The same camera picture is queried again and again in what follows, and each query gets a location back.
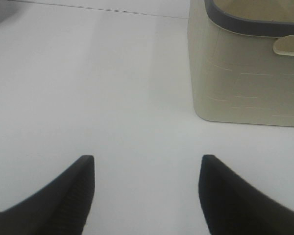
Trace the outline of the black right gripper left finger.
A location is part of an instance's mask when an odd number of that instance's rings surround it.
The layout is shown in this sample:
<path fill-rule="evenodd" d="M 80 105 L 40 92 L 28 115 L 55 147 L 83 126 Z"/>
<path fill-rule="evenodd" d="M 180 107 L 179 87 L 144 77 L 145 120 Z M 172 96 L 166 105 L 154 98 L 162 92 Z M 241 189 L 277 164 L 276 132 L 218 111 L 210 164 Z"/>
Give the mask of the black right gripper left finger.
<path fill-rule="evenodd" d="M 78 158 L 22 202 L 0 212 L 0 235 L 80 235 L 95 192 L 95 161 Z"/>

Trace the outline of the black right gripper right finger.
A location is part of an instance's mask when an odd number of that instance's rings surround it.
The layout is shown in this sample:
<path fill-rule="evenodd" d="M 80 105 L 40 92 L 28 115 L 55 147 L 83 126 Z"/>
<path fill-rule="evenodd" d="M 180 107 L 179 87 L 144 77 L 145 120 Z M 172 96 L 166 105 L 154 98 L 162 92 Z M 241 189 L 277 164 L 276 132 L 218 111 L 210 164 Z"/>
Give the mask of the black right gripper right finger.
<path fill-rule="evenodd" d="M 198 196 L 212 235 L 294 235 L 294 211 L 260 192 L 214 155 L 202 157 Z"/>

